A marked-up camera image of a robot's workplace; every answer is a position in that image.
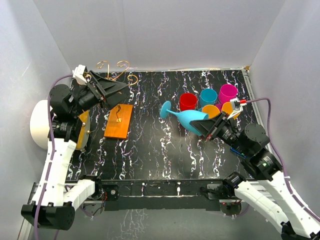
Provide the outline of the red wine glass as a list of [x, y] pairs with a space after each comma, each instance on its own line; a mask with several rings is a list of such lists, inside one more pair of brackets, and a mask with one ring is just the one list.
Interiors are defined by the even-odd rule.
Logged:
[[198, 104], [198, 98], [192, 93], [183, 93], [179, 98], [181, 111], [194, 110]]

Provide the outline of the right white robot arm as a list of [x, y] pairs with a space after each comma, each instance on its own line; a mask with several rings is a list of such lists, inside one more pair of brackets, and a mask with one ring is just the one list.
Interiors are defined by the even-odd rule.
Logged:
[[234, 119], [225, 112], [214, 118], [193, 120], [190, 125], [204, 137], [218, 137], [243, 155], [241, 164], [251, 177], [263, 186], [271, 199], [256, 190], [238, 172], [222, 181], [223, 194], [245, 201], [280, 233], [283, 240], [318, 240], [320, 221], [293, 192], [284, 168], [266, 149], [270, 142], [263, 126], [250, 123], [238, 130]]

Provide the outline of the magenta wine glass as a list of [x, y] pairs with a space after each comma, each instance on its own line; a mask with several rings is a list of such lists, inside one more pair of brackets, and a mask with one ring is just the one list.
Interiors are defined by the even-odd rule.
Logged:
[[234, 99], [238, 94], [238, 89], [232, 84], [224, 84], [221, 86], [217, 95], [217, 107], [219, 110], [222, 109], [224, 103]]

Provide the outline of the orange glass yellow base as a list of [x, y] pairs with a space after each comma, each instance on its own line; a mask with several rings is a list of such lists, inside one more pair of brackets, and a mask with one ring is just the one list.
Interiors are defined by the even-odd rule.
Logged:
[[[221, 112], [225, 112], [227, 113], [228, 115], [231, 115], [232, 112], [233, 112], [233, 108], [232, 108], [232, 104], [230, 102], [225, 102], [223, 105], [222, 105], [222, 108], [221, 108]], [[233, 116], [233, 119], [235, 120], [241, 113], [238, 112], [237, 114], [235, 114]]]
[[205, 105], [204, 107], [202, 107], [201, 111], [208, 114], [209, 119], [216, 117], [221, 112], [217, 106], [212, 104]]

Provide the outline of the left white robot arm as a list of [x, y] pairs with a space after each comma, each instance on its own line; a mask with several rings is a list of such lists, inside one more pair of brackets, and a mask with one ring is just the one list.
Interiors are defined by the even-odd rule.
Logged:
[[70, 74], [69, 78], [82, 80], [82, 84], [68, 86], [56, 80], [48, 93], [44, 111], [49, 127], [46, 160], [31, 202], [21, 208], [21, 215], [36, 232], [39, 228], [69, 230], [76, 210], [87, 198], [97, 200], [103, 195], [96, 175], [85, 174], [70, 190], [65, 189], [81, 128], [88, 125], [80, 115], [96, 105], [111, 110], [127, 97], [123, 93], [127, 83], [106, 79], [92, 70]]

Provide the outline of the teal wine glass back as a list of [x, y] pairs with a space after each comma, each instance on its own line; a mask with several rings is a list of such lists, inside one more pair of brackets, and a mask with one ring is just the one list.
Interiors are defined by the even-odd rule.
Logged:
[[165, 119], [168, 117], [169, 114], [172, 114], [177, 117], [177, 120], [179, 123], [189, 132], [192, 132], [198, 136], [201, 136], [202, 134], [194, 128], [190, 122], [191, 121], [198, 121], [198, 120], [207, 120], [209, 118], [209, 115], [205, 112], [198, 111], [198, 110], [184, 110], [180, 112], [174, 112], [171, 110], [172, 104], [170, 101], [166, 101], [161, 109], [160, 109], [160, 117], [162, 119]]

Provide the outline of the blue wine glass front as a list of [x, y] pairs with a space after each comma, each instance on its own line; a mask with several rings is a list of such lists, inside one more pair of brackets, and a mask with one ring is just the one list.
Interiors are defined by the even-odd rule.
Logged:
[[199, 95], [200, 107], [198, 111], [201, 111], [203, 107], [207, 105], [214, 105], [217, 101], [218, 94], [214, 89], [206, 88], [203, 89]]

